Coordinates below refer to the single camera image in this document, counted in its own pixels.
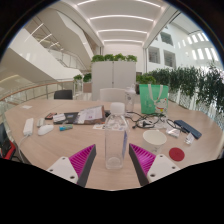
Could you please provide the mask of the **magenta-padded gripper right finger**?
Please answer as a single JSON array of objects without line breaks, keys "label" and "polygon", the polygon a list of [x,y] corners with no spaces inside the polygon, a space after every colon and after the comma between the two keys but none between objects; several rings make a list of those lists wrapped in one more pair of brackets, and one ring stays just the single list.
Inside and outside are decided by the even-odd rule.
[{"label": "magenta-padded gripper right finger", "polygon": [[154,155],[134,144],[129,144],[129,155],[141,186],[145,186],[180,170],[164,154]]}]

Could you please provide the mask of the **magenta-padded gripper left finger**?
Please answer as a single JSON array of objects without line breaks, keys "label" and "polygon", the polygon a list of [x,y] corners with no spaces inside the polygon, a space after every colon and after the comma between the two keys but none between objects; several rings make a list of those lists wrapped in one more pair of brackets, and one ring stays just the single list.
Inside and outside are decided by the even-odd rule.
[{"label": "magenta-padded gripper left finger", "polygon": [[47,171],[85,187],[96,156],[96,145],[90,145],[70,157],[60,157]]}]

